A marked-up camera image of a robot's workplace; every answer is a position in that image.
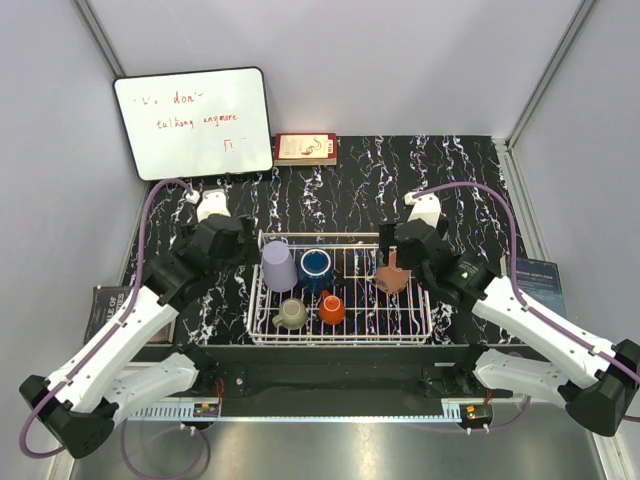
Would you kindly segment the lavender plastic cup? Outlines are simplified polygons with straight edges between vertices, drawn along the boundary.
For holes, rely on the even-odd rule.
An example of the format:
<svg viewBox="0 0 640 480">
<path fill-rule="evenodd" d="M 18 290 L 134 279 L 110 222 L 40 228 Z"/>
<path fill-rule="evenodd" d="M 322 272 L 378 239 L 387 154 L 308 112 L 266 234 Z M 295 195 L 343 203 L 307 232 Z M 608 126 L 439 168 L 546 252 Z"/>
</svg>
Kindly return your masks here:
<svg viewBox="0 0 640 480">
<path fill-rule="evenodd" d="M 292 290 L 298 283 L 294 258 L 286 243 L 271 241 L 262 250 L 264 283 L 273 292 Z"/>
</svg>

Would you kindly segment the blue ceramic mug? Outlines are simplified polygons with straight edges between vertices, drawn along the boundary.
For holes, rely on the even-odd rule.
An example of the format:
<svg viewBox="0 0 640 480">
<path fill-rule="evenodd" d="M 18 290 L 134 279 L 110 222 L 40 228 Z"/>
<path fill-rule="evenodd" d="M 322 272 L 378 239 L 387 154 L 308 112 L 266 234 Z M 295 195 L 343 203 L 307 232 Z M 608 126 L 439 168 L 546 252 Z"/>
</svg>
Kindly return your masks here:
<svg viewBox="0 0 640 480">
<path fill-rule="evenodd" d="M 298 279 L 307 291 L 320 294 L 334 283 L 333 260 L 323 249 L 306 250 L 298 264 Z"/>
</svg>

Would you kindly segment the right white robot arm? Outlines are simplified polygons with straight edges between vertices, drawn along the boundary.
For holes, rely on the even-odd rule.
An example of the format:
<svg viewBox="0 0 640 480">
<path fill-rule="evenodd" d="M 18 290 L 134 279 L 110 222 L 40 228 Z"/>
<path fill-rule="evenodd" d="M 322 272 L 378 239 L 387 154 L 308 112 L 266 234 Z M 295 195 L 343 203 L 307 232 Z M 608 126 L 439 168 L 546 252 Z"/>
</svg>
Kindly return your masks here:
<svg viewBox="0 0 640 480">
<path fill-rule="evenodd" d="M 454 253 L 422 219 L 379 227 L 378 258 L 396 259 L 420 286 L 460 310 L 498 325 L 542 355 L 512 358 L 474 347 L 454 371 L 466 396 L 510 390 L 562 407 L 587 430 L 614 436 L 639 391 L 639 346 L 613 343 L 572 324 L 524 294 L 497 265 L 473 252 Z"/>
</svg>

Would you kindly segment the salmon speckled ceramic mug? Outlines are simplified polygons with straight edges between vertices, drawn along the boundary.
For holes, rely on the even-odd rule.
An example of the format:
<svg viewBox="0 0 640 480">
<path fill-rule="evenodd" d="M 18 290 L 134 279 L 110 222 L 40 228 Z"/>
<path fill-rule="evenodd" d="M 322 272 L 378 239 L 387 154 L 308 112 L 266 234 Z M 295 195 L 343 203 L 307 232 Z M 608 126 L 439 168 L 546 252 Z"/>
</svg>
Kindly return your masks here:
<svg viewBox="0 0 640 480">
<path fill-rule="evenodd" d="M 374 275 L 376 287 L 386 294 L 396 294 L 403 291 L 410 279 L 411 272 L 396 265 L 396 251 L 389 253 L 388 263 L 379 266 Z"/>
</svg>

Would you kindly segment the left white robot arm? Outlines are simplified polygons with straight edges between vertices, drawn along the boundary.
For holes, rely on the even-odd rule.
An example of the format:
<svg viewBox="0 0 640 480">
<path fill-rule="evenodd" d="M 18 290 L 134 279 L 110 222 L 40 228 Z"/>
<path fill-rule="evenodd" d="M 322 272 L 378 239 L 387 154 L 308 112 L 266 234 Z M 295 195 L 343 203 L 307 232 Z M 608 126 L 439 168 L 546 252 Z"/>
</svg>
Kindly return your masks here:
<svg viewBox="0 0 640 480">
<path fill-rule="evenodd" d="M 175 347 L 128 379 L 119 374 L 164 326 L 203 297 L 219 274 L 260 260 L 251 217 L 213 213 L 181 228 L 171 249 L 146 262 L 122 308 L 66 364 L 29 376 L 19 392 L 60 448 L 81 459 L 124 420 L 162 398 L 208 394 L 216 361 L 199 347 Z"/>
</svg>

